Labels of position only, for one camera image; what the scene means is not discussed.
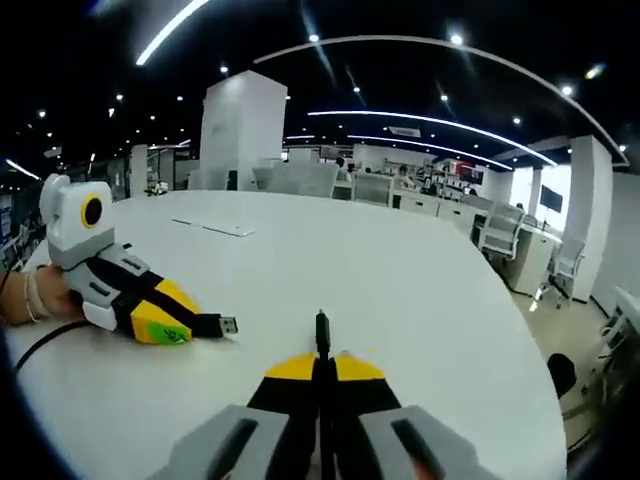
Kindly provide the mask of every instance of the white pillar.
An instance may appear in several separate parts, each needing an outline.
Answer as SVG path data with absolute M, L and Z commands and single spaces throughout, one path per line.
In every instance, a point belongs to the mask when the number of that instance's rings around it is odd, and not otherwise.
M 585 242 L 574 298 L 587 301 L 609 233 L 613 171 L 611 154 L 593 136 L 571 140 L 571 198 L 563 238 Z
M 540 191 L 542 189 L 542 169 L 533 169 L 533 179 L 531 180 L 531 197 L 529 198 L 529 208 L 527 213 L 536 216 L 538 203 L 540 203 Z
M 147 145 L 135 145 L 129 166 L 129 192 L 132 197 L 145 195 L 147 189 Z
M 255 72 L 228 78 L 207 90 L 200 168 L 238 171 L 238 190 L 255 190 L 252 168 L 280 158 L 287 87 Z

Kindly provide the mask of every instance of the desk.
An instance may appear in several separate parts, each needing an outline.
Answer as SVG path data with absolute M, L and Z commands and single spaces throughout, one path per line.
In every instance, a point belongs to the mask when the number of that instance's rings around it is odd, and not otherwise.
M 235 315 L 240 332 L 157 347 L 89 328 L 38 350 L 19 381 L 80 477 L 152 474 L 176 440 L 226 405 L 246 404 L 268 368 L 312 351 L 322 308 L 334 352 L 384 370 L 403 405 L 424 407 L 467 438 L 485 468 L 504 480 L 565 478 L 562 416 L 546 365 L 499 277 L 446 222 L 251 192 L 172 192 L 115 209 L 119 242 L 204 311 Z M 236 238 L 171 218 L 257 232 Z M 46 259 L 44 245 L 31 266 Z M 8 331 L 13 362 L 57 326 Z

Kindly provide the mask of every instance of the curved light strip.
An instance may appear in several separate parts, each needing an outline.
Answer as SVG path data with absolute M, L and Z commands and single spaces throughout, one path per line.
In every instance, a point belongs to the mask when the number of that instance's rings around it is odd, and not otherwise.
M 417 145 L 419 147 L 429 147 L 429 148 L 435 148 L 438 150 L 445 150 L 447 152 L 451 152 L 451 153 L 457 153 L 459 155 L 465 155 L 467 157 L 471 157 L 471 158 L 475 158 L 477 160 L 482 160 L 483 162 L 487 162 L 487 163 L 491 163 L 492 165 L 496 165 L 497 167 L 502 167 L 505 168 L 507 170 L 513 170 L 513 168 L 504 165 L 503 163 L 500 162 L 496 162 L 495 160 L 491 160 L 489 158 L 484 158 L 481 157 L 479 155 L 474 155 L 473 153 L 467 153 L 467 152 L 463 152 L 461 150 L 455 150 L 453 148 L 447 148 L 447 147 L 441 147 L 440 145 L 432 145 L 430 143 L 421 143 L 421 142 L 413 142 L 411 140 L 401 140 L 399 138 L 383 138 L 383 137 L 367 137 L 364 135 L 348 135 L 349 138 L 357 138 L 358 140 L 378 140 L 380 142 L 393 142 L 393 143 L 407 143 L 409 145 Z
M 531 150 L 529 147 L 525 145 L 521 145 L 518 142 L 514 142 L 513 140 L 509 140 L 508 138 L 501 137 L 500 135 L 496 135 L 495 133 L 487 132 L 485 130 L 480 130 L 479 128 L 470 127 L 469 125 L 463 125 L 461 123 L 450 122 L 448 120 L 441 120 L 439 118 L 431 118 L 431 117 L 422 117 L 420 115 L 408 115 L 406 113 L 392 113 L 392 112 L 372 112 L 369 110 L 330 110 L 327 112 L 309 112 L 307 115 L 310 117 L 316 117 L 320 115 L 378 115 L 381 117 L 397 117 L 397 118 L 408 118 L 411 120 L 423 120 L 425 122 L 432 123 L 440 123 L 442 125 L 448 125 L 450 127 L 461 128 L 463 130 L 468 130 L 470 132 L 478 133 L 480 135 L 484 135 L 485 137 L 493 138 L 494 140 L 498 140 L 502 143 L 506 143 L 511 145 L 512 147 L 517 147 L 529 155 L 533 155 L 534 157 L 538 157 L 549 165 L 557 167 L 558 164 L 551 160 L 548 157 L 545 157 L 541 153 L 536 152 L 535 150 Z
M 9 160 L 8 158 L 6 158 L 4 160 L 5 162 L 7 162 L 7 165 L 9 165 L 10 167 L 15 168 L 16 170 L 18 170 L 19 172 L 24 173 L 25 175 L 28 175 L 31 178 L 35 178 L 36 180 L 40 180 L 40 177 L 37 176 L 35 173 L 31 173 L 29 170 L 27 170 L 26 168 L 22 168 L 20 165 L 18 165 L 16 162 L 13 162 L 11 160 Z
M 315 42 L 315 43 L 305 43 L 303 45 L 298 45 L 296 47 L 280 50 L 279 52 L 275 52 L 275 53 L 272 53 L 270 55 L 265 55 L 264 57 L 260 57 L 260 58 L 258 58 L 256 60 L 254 60 L 253 63 L 258 64 L 258 63 L 266 62 L 267 60 L 271 60 L 273 58 L 281 57 L 281 56 L 287 55 L 289 53 L 297 52 L 297 51 L 300 51 L 300 50 L 306 50 L 306 49 L 309 49 L 309 48 L 317 48 L 319 46 L 334 45 L 334 44 L 349 43 L 349 42 L 367 42 L 367 41 L 396 41 L 396 42 L 426 43 L 426 44 L 429 44 L 429 45 L 436 45 L 438 47 L 451 48 L 451 49 L 454 49 L 454 50 L 462 50 L 464 52 L 468 52 L 468 53 L 471 53 L 473 55 L 477 55 L 479 57 L 483 57 L 483 58 L 486 58 L 488 60 L 492 60 L 494 62 L 500 63 L 500 64 L 504 65 L 505 67 L 511 68 L 512 70 L 515 70 L 515 71 L 517 71 L 519 73 L 522 73 L 523 75 L 526 75 L 527 77 L 531 78 L 532 80 L 535 80 L 540 85 L 542 85 L 543 87 L 547 88 L 548 90 L 551 90 L 553 93 L 558 95 L 560 98 L 562 98 L 565 102 L 567 102 L 573 108 L 578 110 L 582 115 L 584 115 L 584 117 L 587 120 L 589 120 L 591 125 L 593 125 L 602 134 L 602 136 L 609 142 L 609 145 L 611 146 L 611 148 L 615 152 L 617 152 L 617 154 L 620 156 L 620 158 L 622 158 L 622 163 L 613 163 L 613 166 L 626 166 L 626 167 L 629 166 L 629 160 L 624 155 L 624 153 L 622 153 L 620 151 L 620 149 L 618 148 L 618 145 L 616 144 L 616 142 L 613 140 L 613 138 L 611 138 L 611 135 L 609 135 L 607 133 L 607 131 L 602 127 L 602 125 L 600 125 L 596 121 L 596 119 L 593 118 L 589 114 L 589 112 L 587 112 L 582 107 L 582 105 L 580 105 L 574 99 L 564 95 L 552 83 L 547 82 L 545 79 L 543 79 L 542 77 L 539 77 L 538 75 L 536 75 L 535 73 L 527 70 L 526 68 L 521 67 L 520 65 L 518 65 L 516 63 L 510 62 L 509 60 L 506 60 L 506 59 L 504 59 L 502 57 L 499 57 L 497 55 L 494 55 L 492 53 L 485 52 L 484 50 L 480 50 L 479 48 L 473 48 L 473 47 L 469 47 L 467 45 L 454 45 L 453 43 L 446 42 L 444 40 L 437 40 L 435 38 L 427 38 L 427 37 L 412 37 L 412 36 L 407 36 L 407 35 L 358 35 L 358 36 L 351 36 L 351 37 L 339 37 L 339 38 L 323 39 L 323 40 L 320 40 L 319 42 Z
M 184 22 L 193 12 L 198 10 L 201 6 L 207 3 L 209 0 L 193 0 L 189 5 L 184 7 L 180 13 L 178 13 L 175 17 L 171 19 L 169 23 L 165 25 L 165 27 L 160 30 L 160 33 L 156 35 L 149 46 L 142 52 L 142 55 L 138 58 L 136 65 L 139 67 L 147 63 L 147 60 L 153 55 L 162 42 L 164 42 L 173 31 L 180 26 L 182 22 Z

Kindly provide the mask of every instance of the black cable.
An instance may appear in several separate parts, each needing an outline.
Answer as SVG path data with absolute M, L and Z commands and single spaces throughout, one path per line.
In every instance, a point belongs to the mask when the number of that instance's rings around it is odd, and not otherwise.
M 59 337 L 60 335 L 62 335 L 63 333 L 66 332 L 70 332 L 71 330 L 75 330 L 76 328 L 82 328 L 82 327 L 86 327 L 88 325 L 92 325 L 91 323 L 87 322 L 86 320 L 82 320 L 81 322 L 73 322 L 73 323 L 68 323 L 66 325 L 63 325 L 60 328 L 56 328 L 54 331 L 47 333 L 44 337 L 42 337 L 40 340 L 38 340 L 36 343 L 34 343 L 33 345 L 31 345 L 29 347 L 29 350 L 27 350 L 26 352 L 24 352 L 24 354 L 20 357 L 20 360 L 18 360 L 18 363 L 16 364 L 15 367 L 15 372 L 16 374 L 20 371 L 20 369 L 24 366 L 25 363 L 27 363 L 27 360 L 29 360 L 29 358 L 31 357 L 31 355 L 33 355 L 34 353 L 36 353 L 36 351 L 42 347 L 43 345 L 45 345 L 46 343 L 49 343 L 51 340 L 53 340 L 56 337 Z

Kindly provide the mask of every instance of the human hand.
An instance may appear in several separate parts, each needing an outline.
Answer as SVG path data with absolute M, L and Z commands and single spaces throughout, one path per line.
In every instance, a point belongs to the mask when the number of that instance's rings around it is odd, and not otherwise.
M 53 316 L 80 317 L 82 309 L 73 300 L 69 286 L 56 265 L 39 268 L 35 272 L 38 294 L 42 305 Z

